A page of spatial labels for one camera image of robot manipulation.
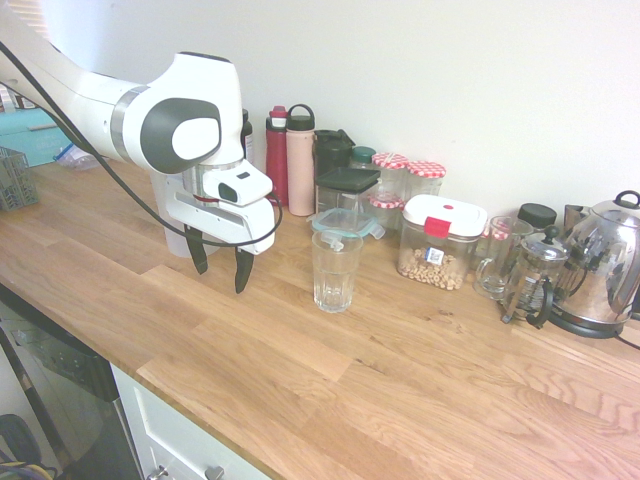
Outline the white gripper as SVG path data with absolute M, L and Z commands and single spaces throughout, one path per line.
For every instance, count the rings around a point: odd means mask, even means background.
M 246 206 L 218 201 L 205 206 L 182 186 L 176 176 L 166 177 L 166 210 L 168 215 L 184 225 L 187 247 L 199 274 L 208 270 L 203 234 L 236 247 L 235 292 L 242 293 L 249 281 L 255 255 L 263 253 L 275 242 L 275 214 L 268 199 L 261 198 Z

